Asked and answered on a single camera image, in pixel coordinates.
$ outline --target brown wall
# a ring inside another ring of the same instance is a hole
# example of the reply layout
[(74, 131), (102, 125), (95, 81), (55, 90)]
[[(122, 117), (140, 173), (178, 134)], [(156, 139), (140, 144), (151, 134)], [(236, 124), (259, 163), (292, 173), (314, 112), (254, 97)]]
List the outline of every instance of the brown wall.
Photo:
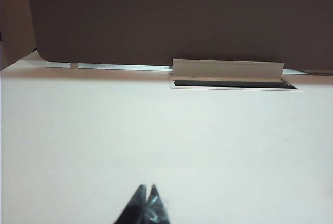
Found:
[(36, 48), (29, 0), (0, 0), (3, 50), (0, 70)]

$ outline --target dark gray panel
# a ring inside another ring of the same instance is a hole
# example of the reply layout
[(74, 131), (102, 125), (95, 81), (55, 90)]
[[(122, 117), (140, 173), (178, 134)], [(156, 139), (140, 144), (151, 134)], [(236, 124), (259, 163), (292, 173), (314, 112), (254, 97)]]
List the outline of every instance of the dark gray panel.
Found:
[(49, 61), (171, 65), (173, 58), (333, 69), (332, 0), (31, 0)]
[(0, 70), (36, 48), (29, 0), (0, 0)]

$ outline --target white surface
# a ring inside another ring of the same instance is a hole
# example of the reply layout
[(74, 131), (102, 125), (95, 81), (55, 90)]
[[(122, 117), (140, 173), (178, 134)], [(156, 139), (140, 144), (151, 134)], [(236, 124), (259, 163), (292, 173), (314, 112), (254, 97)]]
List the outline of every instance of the white surface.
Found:
[(2, 224), (112, 224), (156, 183), (171, 224), (333, 223), (333, 77), (175, 90), (167, 72), (2, 72)]

